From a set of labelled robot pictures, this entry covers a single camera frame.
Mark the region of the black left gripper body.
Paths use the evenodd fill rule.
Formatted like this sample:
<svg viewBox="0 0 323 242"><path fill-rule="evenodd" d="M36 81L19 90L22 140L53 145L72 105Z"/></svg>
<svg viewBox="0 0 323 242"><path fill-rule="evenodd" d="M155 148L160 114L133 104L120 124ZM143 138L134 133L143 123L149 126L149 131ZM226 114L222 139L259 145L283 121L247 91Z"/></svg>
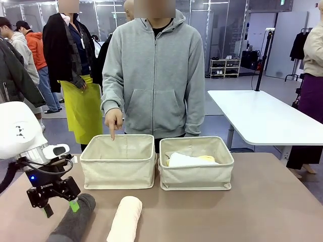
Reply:
<svg viewBox="0 0 323 242"><path fill-rule="evenodd" d="M32 187L27 191L60 191L62 168L57 166L42 166L38 170L29 169L25 172Z"/></svg>

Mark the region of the grey towel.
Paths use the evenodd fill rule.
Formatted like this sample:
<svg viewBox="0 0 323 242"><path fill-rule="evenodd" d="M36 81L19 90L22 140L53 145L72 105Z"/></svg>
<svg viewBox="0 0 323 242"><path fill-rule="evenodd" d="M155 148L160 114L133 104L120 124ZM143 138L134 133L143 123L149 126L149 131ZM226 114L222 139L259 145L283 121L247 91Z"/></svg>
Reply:
<svg viewBox="0 0 323 242"><path fill-rule="evenodd" d="M70 207L46 242L81 242L87 225L96 207L95 198L87 193L78 196L79 209L73 212Z"/></svg>

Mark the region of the white towel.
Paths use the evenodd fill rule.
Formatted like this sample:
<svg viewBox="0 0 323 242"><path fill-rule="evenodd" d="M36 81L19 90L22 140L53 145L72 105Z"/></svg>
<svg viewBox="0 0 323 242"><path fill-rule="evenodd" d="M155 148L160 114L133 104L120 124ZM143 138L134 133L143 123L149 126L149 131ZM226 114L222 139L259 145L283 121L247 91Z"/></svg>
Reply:
<svg viewBox="0 0 323 242"><path fill-rule="evenodd" d="M216 161L215 162L204 161L202 159L199 159L198 157L183 155L177 152L171 154L169 159L166 160L166 165L168 167L184 167L184 166L209 165L209 164L218 165L219 163L217 163Z"/></svg>

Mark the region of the person's grey-sleeved left forearm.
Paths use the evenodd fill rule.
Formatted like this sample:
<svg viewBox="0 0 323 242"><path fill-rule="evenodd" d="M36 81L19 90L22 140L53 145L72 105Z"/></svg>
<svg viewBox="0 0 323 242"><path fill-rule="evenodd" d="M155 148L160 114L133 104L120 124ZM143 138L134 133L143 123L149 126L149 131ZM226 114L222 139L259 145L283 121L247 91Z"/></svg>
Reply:
<svg viewBox="0 0 323 242"><path fill-rule="evenodd" d="M186 136L199 136L205 116L205 79L191 79L188 82L185 100L187 104Z"/></svg>

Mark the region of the person's grey-sleeved right forearm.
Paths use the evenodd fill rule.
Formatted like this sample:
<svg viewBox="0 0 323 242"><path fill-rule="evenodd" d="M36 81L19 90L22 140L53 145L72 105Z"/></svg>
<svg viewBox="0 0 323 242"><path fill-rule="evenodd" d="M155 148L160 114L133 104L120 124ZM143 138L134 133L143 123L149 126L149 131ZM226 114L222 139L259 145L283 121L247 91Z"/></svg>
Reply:
<svg viewBox="0 0 323 242"><path fill-rule="evenodd" d="M101 109L107 113L109 110L117 108L121 111L124 107L124 80L119 74L103 75L103 96Z"/></svg>

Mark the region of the person's right hand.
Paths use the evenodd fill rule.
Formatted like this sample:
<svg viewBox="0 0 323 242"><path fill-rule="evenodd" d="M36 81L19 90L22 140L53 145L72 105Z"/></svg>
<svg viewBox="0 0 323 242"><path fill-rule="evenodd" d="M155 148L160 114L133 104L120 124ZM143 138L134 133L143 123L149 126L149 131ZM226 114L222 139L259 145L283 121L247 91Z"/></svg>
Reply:
<svg viewBox="0 0 323 242"><path fill-rule="evenodd" d="M123 114L119 108L110 109L105 114L105 125L109 128L111 139L115 139L115 131L120 130L123 125Z"/></svg>

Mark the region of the cream rolled towel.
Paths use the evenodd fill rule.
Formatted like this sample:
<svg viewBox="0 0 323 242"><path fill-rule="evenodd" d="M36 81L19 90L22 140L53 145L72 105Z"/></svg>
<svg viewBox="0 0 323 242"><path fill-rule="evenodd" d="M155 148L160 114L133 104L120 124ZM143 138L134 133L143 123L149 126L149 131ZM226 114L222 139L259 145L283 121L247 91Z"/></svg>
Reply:
<svg viewBox="0 0 323 242"><path fill-rule="evenodd" d="M134 242L141 211L142 202L137 197L122 198L106 242Z"/></svg>

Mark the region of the person with yellow apron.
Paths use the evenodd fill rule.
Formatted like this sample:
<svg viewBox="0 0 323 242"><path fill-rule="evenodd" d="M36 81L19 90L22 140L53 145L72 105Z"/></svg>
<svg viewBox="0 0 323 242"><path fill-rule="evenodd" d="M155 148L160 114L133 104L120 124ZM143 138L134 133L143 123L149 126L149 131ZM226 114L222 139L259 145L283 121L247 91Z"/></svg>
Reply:
<svg viewBox="0 0 323 242"><path fill-rule="evenodd" d="M63 92L69 131L85 150L94 136L103 134L95 46L78 20L79 0L58 0L58 8L43 28L43 53L51 90Z"/></svg>

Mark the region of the person in orange hoodie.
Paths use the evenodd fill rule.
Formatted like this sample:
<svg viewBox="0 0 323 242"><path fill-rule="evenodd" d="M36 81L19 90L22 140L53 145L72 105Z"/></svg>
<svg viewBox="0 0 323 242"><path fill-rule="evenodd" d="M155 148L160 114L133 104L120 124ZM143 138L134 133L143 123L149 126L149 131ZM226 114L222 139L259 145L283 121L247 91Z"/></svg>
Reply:
<svg viewBox="0 0 323 242"><path fill-rule="evenodd" d="M40 79L38 88L45 98L48 107L48 110L44 111L44 113L49 114L60 112L62 110L60 103L56 94L53 93L50 88L48 67L43 54L42 33L33 32L25 21L18 21L16 23L16 30L25 36L27 45L32 52L33 60Z"/></svg>

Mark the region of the person in grey hoodie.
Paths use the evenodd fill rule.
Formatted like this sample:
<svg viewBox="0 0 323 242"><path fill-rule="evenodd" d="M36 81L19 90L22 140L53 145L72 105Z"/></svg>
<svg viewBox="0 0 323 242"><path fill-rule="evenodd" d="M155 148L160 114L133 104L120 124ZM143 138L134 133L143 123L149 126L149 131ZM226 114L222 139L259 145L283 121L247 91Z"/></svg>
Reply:
<svg viewBox="0 0 323 242"><path fill-rule="evenodd" d="M204 79L201 36L180 11L159 33L147 19L136 18L113 32L105 73L123 77L127 134L186 135L186 87L191 79Z"/></svg>

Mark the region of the wooden shoe rack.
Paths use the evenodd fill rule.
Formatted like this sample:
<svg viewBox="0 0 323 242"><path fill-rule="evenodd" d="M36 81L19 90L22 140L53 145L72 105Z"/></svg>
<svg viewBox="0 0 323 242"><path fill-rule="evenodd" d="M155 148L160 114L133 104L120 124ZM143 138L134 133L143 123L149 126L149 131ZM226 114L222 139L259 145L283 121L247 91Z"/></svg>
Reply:
<svg viewBox="0 0 323 242"><path fill-rule="evenodd" d="M241 60L239 58L210 60L209 74L211 78L237 78L239 76Z"/></svg>

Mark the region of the white table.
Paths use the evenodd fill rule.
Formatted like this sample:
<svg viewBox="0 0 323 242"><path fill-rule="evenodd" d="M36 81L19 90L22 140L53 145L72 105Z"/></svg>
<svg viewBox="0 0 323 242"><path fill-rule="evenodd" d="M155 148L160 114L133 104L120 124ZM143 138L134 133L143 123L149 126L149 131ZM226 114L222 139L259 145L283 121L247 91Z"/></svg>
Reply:
<svg viewBox="0 0 323 242"><path fill-rule="evenodd" d="M282 147L280 160L293 146L323 146L323 124L264 91L209 90L208 94L230 123L227 147L233 134L249 145Z"/></svg>

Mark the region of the black suitcase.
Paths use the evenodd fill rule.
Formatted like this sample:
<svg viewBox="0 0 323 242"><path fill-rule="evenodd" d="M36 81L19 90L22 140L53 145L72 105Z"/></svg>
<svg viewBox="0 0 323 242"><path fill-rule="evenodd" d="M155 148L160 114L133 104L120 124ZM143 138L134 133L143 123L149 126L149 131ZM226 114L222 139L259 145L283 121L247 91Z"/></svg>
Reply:
<svg viewBox="0 0 323 242"><path fill-rule="evenodd" d="M258 66L259 50L244 50L241 56L241 67L256 70Z"/></svg>

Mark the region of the person in purple skirt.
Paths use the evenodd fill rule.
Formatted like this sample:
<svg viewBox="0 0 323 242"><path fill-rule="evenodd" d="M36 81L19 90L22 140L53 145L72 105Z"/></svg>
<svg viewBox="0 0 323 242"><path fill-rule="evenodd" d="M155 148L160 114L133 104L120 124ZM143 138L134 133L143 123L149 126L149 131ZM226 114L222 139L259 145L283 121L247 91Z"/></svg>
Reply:
<svg viewBox="0 0 323 242"><path fill-rule="evenodd" d="M298 110L323 124L323 0L317 5L320 22L311 30L304 44L304 80ZM286 167L298 178L304 168L316 174L311 164L320 162L323 146L293 146Z"/></svg>

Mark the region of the clothes rack with black garment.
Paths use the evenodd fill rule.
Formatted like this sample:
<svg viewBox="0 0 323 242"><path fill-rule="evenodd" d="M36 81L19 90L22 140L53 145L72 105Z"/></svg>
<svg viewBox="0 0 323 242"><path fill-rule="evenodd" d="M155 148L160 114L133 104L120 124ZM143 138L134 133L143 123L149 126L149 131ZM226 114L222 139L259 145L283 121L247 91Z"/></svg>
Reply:
<svg viewBox="0 0 323 242"><path fill-rule="evenodd" d="M294 63L293 70L291 74L288 74L285 77L285 82L288 78L291 80L298 81L300 78L298 74L296 74L296 69L299 62L302 62L304 59L304 45L306 39L313 28L302 28L301 31L296 35L295 40L293 42L293 46L290 52L290 59Z"/></svg>

